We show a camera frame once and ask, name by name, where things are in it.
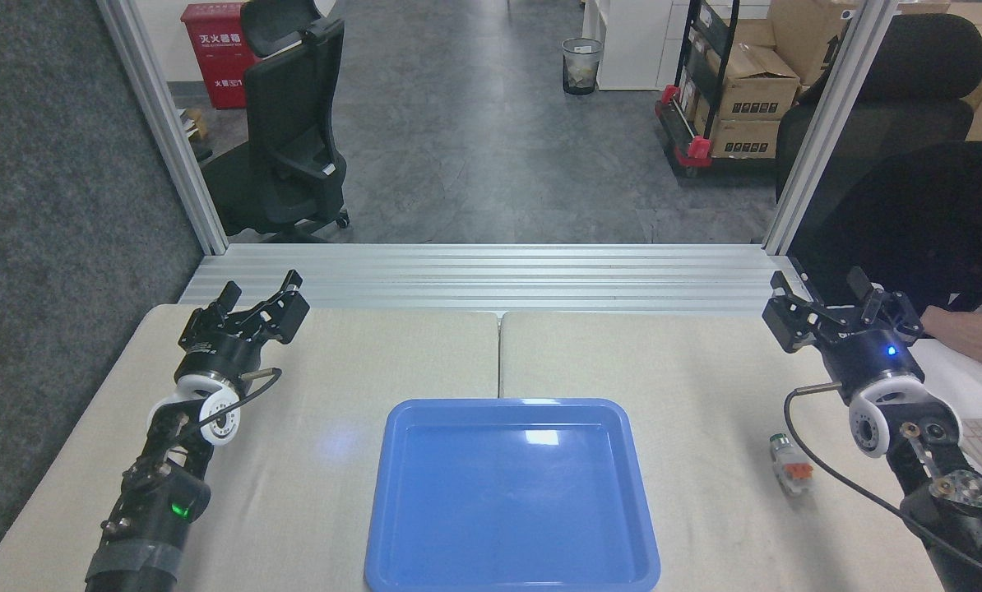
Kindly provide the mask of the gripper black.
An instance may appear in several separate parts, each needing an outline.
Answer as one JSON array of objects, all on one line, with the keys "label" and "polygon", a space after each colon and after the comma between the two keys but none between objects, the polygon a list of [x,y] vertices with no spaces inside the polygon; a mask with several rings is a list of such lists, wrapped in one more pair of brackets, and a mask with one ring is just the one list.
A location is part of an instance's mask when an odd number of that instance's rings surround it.
[{"label": "gripper black", "polygon": [[823,342],[823,364],[840,383],[844,404],[867,390],[874,391],[875,400],[891,392],[915,400],[926,397],[926,375],[910,352],[910,345],[923,336],[924,323],[905,293],[886,291],[863,269],[851,267],[848,285],[859,300],[855,327],[863,329],[857,331],[850,329],[841,308],[793,292],[785,272],[774,272],[770,285],[772,296],[762,320],[789,354]]},{"label": "gripper black", "polygon": [[235,389],[249,389],[242,375],[261,363],[261,348],[269,340],[287,345],[310,311],[300,285],[303,278],[288,270],[280,291],[257,306],[232,313],[242,290],[228,281],[220,295],[205,308],[194,308],[178,345],[185,351],[178,375],[216,374]]}]

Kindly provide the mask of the person's hand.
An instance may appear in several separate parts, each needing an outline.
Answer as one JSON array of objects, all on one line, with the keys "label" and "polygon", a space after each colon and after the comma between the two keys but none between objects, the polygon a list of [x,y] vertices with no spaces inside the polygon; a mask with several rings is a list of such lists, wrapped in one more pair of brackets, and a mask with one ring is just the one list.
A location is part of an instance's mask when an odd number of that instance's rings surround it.
[{"label": "person's hand", "polygon": [[982,314],[928,306],[920,316],[924,332],[982,364]]}]

